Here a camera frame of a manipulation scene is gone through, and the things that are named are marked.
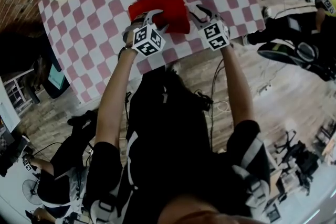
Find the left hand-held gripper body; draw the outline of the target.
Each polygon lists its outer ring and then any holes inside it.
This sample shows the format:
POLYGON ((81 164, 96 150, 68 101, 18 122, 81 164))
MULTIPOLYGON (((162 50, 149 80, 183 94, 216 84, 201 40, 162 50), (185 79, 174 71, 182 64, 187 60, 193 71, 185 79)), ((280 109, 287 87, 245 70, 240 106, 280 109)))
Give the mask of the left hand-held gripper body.
POLYGON ((154 31, 154 23, 143 26, 143 22, 135 22, 125 29, 122 39, 126 47, 134 49, 144 57, 149 57, 162 51, 166 43, 163 35, 154 31))

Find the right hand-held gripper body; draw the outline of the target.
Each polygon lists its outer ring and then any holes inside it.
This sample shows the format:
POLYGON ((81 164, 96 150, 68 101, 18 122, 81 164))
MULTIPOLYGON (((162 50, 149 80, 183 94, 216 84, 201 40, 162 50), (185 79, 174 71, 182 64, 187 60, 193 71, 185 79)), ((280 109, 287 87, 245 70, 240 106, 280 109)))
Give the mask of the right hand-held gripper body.
POLYGON ((211 50, 219 50, 230 45, 229 29, 221 17, 219 20, 203 20, 203 22, 204 27, 198 29, 198 34, 211 50))

